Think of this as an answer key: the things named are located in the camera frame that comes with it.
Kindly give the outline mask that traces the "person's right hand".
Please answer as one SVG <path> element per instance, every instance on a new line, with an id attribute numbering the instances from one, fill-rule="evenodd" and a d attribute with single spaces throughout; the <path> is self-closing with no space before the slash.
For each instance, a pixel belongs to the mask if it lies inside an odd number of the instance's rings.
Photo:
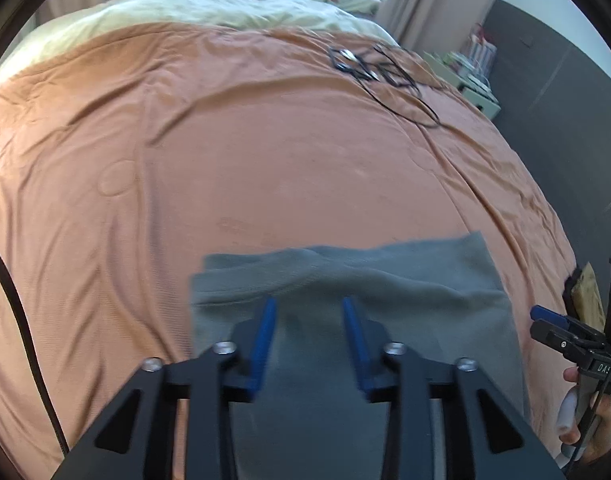
<path id="1" fill-rule="evenodd" d="M 557 464 L 589 464 L 611 450 L 611 393 L 600 396 L 598 383 L 581 375 L 578 367 L 566 368 L 563 379 L 572 387 L 555 423 L 561 442 Z"/>

